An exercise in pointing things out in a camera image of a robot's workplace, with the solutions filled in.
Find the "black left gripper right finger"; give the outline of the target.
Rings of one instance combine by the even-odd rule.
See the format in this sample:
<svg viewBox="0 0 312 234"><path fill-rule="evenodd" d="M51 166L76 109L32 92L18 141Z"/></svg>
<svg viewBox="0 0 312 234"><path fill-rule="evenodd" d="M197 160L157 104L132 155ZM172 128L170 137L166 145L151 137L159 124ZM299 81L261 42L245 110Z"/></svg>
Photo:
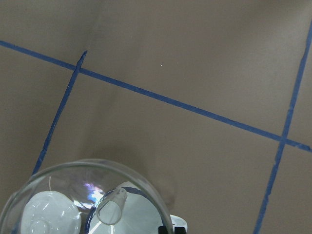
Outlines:
<svg viewBox="0 0 312 234"><path fill-rule="evenodd" d="M185 228L184 227L175 227L174 228L174 234L185 234Z"/></svg>

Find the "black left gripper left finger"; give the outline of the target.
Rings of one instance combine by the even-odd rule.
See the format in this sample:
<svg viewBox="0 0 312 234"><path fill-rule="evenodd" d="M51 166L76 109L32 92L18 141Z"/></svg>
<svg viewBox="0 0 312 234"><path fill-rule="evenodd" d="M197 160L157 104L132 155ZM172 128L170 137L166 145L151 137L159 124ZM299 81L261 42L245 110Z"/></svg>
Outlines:
<svg viewBox="0 0 312 234"><path fill-rule="evenodd" d="M168 230L165 226L158 227L158 234L168 234Z"/></svg>

